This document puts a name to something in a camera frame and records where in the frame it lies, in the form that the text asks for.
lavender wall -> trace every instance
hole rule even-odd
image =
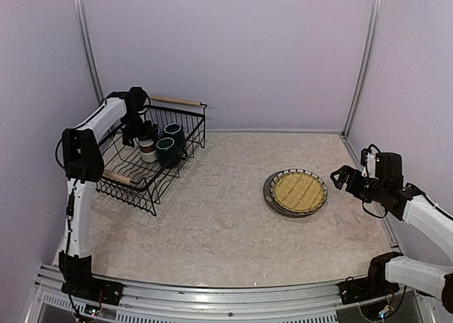
[[[406,180],[453,214],[453,0],[384,0],[351,142],[403,156]],[[393,221],[408,256],[451,265],[416,229]]]
[[[211,130],[343,129],[371,0],[85,0],[107,91],[205,101]]]
[[[0,322],[17,322],[64,229],[55,145],[96,103],[72,0],[0,5]]]

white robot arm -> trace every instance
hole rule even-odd
[[[380,203],[386,214],[391,213],[419,229],[453,261],[453,217],[434,204],[418,187],[410,183],[403,187],[399,154],[379,151],[373,155],[372,147],[375,146],[362,150],[363,172],[343,166],[331,174],[336,188],[341,189],[346,183],[346,191],[363,203]],[[342,282],[339,286],[342,300],[354,302],[354,297],[359,300],[364,300],[364,296],[373,298],[385,293],[386,288],[391,290],[394,283],[400,283],[438,298],[453,313],[452,272],[452,268],[415,261],[391,252],[372,260],[368,277],[355,280],[356,283]],[[365,289],[365,293],[357,294],[358,288]]]
[[[147,98],[146,92],[139,87],[111,93],[87,120],[65,130],[57,145],[57,149],[60,144],[63,147],[64,163],[60,166],[66,171],[68,185],[67,221],[59,269],[65,279],[62,290],[70,295],[112,305],[118,305],[120,301],[123,285],[94,278],[91,272],[88,243],[91,199],[96,182],[104,172],[99,144],[109,129],[119,122],[124,145],[133,146],[134,138],[145,135],[151,129],[151,123],[144,122],[139,112],[144,109]]]

black wire dish rack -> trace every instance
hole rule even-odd
[[[148,105],[141,113],[144,120],[151,120],[153,124],[159,126],[159,129],[170,123],[179,123],[183,126],[185,141],[177,147],[175,156],[184,155],[184,158],[171,169],[161,166],[157,161],[154,163],[143,161],[137,140],[134,141],[134,147],[122,144],[123,125],[120,125],[99,143],[100,147],[107,147],[103,150],[105,171],[96,185],[96,190],[156,216],[155,205],[161,203],[162,195],[172,181],[180,177],[181,169],[195,156],[195,151],[199,147],[205,148],[207,105],[164,96],[151,96],[150,99],[197,106],[202,109],[202,113],[196,113]]]

marble surface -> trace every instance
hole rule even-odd
[[[337,135],[208,133],[207,148],[163,196],[157,217],[96,194],[93,272],[152,283],[253,287],[365,274],[390,251],[378,219],[336,190],[332,171],[352,164]],[[305,218],[273,212],[262,187],[288,168],[318,174],[326,204]]]

cup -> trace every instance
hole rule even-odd
[[[183,148],[185,135],[183,126],[179,123],[169,123],[167,126],[165,126],[164,137],[171,137],[173,140],[175,140],[177,148]]]
[[[144,162],[153,163],[157,160],[156,145],[153,139],[139,140],[140,157]]]
[[[156,143],[157,160],[166,169],[178,164],[180,156],[176,150],[176,143],[172,137],[164,137]]]

